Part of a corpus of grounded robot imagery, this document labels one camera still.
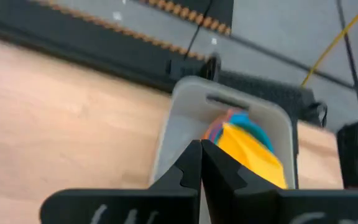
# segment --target white container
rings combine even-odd
[[[151,181],[159,179],[192,140],[201,139],[208,126],[232,108],[230,105],[246,108],[250,120],[265,131],[283,164],[288,188],[295,189],[292,126],[286,112],[269,101],[198,77],[186,77],[173,89]]]

